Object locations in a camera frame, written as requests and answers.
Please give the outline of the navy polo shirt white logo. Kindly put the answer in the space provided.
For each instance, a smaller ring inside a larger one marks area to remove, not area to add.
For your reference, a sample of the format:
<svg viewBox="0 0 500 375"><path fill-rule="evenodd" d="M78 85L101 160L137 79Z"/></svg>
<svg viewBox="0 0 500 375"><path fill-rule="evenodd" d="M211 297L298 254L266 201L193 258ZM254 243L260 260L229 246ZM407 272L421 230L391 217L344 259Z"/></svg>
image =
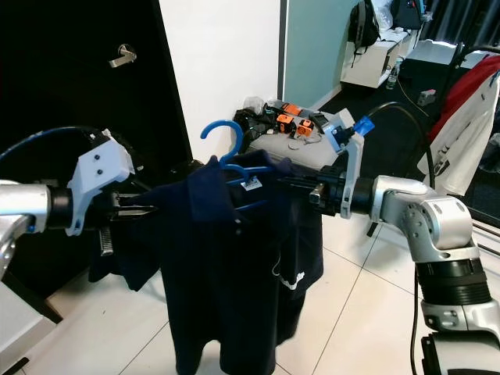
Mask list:
<svg viewBox="0 0 500 375"><path fill-rule="evenodd" d="M118 275L133 291L160 274L179 375L195 375L210 341L220 344L224 373L271 375L277 346L295 335L324 273L320 215L306 193L281 187L282 177L309 171L264 151L233 163L274 171L246 191L227 185L232 176L211 159L153 188L157 217L115 226L113 254L94 253L87 272L90 282Z"/></svg>

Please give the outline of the grey padded ottoman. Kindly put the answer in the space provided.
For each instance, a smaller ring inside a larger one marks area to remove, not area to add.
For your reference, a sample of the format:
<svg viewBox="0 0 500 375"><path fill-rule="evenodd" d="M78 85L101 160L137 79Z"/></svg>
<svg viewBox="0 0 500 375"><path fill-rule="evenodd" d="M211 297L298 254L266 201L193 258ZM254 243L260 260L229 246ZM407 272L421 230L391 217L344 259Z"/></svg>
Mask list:
<svg viewBox="0 0 500 375"><path fill-rule="evenodd" d="M308 119L313 113L326 113L331 120L336 114L309 108L301 109L300 115L295 116L297 124L301 119ZM337 153L326 140L325 134L321 134L316 126L311 137L299 137L295 132L281 133L277 130L270 134L260 135L249 145L249 149L251 151L265 150L277 159L289 158L302 165L332 164L337 157Z"/></svg>

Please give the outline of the black remote controller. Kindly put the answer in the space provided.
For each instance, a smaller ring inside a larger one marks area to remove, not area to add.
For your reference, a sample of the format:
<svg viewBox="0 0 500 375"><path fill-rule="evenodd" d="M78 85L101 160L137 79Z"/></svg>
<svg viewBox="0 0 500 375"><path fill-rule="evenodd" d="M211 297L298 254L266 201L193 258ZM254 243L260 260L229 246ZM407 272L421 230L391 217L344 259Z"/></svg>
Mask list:
<svg viewBox="0 0 500 375"><path fill-rule="evenodd" d="M335 128L335 125L333 125L332 120L326 113L316 112L309 118L321 134L330 133Z"/></svg>

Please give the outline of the clear plastic bag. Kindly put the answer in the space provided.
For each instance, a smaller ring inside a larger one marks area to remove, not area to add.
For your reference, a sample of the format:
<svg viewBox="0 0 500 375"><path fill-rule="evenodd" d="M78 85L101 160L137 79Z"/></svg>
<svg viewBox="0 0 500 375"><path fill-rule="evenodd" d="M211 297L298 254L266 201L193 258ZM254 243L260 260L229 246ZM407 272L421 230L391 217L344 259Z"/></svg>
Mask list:
<svg viewBox="0 0 500 375"><path fill-rule="evenodd" d="M259 96L250 96L243 101L243 109L254 113L255 115L260 115L264 112L264 109L268 106L268 101Z"/></svg>

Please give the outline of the black folding chair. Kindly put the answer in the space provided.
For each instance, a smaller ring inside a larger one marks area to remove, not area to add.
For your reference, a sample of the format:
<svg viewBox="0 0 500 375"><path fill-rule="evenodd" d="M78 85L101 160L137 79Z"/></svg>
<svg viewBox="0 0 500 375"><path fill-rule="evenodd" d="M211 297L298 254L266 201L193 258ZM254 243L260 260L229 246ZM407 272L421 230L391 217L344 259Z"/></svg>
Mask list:
<svg viewBox="0 0 500 375"><path fill-rule="evenodd" d="M27 353L61 323L48 303L48 293L36 287L45 280L39 269L47 255L37 242L22 237L10 249L11 259L0 283L0 369L13 375L30 360Z"/></svg>

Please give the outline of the white shelf unit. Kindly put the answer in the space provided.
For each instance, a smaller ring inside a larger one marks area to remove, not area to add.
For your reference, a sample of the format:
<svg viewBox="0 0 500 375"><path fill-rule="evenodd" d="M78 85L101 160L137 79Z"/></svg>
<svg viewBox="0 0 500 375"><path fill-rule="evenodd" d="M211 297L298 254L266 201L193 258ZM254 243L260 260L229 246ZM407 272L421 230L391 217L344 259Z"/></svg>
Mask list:
<svg viewBox="0 0 500 375"><path fill-rule="evenodd" d="M407 30L403 32L387 30L382 33L379 41L357 51L352 42L347 42L341 82L378 88L386 81L399 61L405 59L412 51L413 44L414 35Z"/></svg>

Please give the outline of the black door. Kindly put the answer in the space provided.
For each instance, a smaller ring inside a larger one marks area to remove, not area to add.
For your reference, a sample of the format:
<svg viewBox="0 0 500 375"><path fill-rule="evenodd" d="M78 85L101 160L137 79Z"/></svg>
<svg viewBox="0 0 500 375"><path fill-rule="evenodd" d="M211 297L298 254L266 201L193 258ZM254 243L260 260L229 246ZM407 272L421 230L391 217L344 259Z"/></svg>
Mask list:
<svg viewBox="0 0 500 375"><path fill-rule="evenodd" d="M192 155L159 0L0 4L2 179L65 186L82 127L128 143L143 184L180 178ZM137 59L113 69L121 44Z"/></svg>

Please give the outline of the small grey box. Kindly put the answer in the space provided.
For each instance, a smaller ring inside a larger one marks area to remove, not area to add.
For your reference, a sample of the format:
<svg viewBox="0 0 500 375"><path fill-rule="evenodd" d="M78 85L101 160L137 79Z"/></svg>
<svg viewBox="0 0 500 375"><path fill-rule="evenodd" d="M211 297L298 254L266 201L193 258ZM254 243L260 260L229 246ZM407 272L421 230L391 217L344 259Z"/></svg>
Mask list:
<svg viewBox="0 0 500 375"><path fill-rule="evenodd" d="M429 104L435 103L436 97L437 97L436 89L427 89L421 91L418 96L416 104L421 107L428 106Z"/></svg>

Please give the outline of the white t-shirt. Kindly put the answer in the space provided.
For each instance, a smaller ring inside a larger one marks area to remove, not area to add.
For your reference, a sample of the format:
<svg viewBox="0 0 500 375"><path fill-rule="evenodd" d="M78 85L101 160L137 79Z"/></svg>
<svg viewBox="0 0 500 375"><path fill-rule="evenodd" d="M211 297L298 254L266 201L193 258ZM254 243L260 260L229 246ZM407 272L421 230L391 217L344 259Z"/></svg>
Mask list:
<svg viewBox="0 0 500 375"><path fill-rule="evenodd" d="M484 82L450 115L430 144L434 190L464 196L492 135L500 83Z"/></svg>

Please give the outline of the black backpack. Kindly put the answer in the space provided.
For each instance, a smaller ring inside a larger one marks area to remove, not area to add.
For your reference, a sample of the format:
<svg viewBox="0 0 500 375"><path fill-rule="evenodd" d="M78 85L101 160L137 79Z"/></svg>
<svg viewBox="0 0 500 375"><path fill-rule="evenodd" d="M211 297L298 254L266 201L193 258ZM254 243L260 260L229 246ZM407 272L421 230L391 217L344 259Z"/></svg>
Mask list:
<svg viewBox="0 0 500 375"><path fill-rule="evenodd" d="M391 13L394 27L419 30L424 23L424 0L392 0Z"/></svg>
<svg viewBox="0 0 500 375"><path fill-rule="evenodd" d="M359 0L348 18L348 42L352 43L353 55L361 55L380 38L372 0Z"/></svg>

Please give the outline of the red flag with yellow star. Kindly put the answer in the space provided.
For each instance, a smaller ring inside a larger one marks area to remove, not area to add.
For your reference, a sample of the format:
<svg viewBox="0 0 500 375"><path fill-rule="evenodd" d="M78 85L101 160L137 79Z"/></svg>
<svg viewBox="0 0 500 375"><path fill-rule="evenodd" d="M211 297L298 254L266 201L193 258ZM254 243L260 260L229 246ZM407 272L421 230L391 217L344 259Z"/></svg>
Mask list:
<svg viewBox="0 0 500 375"><path fill-rule="evenodd" d="M482 59L472 69L465 72L448 90L441 115L431 128L428 140L433 141L461 104L465 103L486 79L498 71L500 71L500 55L493 55Z"/></svg>

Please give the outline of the dark curtain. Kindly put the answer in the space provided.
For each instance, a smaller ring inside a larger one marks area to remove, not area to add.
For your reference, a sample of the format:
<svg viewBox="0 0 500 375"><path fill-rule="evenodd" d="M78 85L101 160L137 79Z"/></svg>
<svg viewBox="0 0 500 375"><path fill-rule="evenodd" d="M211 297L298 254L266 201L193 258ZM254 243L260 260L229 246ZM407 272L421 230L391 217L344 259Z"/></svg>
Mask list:
<svg viewBox="0 0 500 375"><path fill-rule="evenodd" d="M500 0L426 0L430 21L422 39L456 45L500 45Z"/></svg>

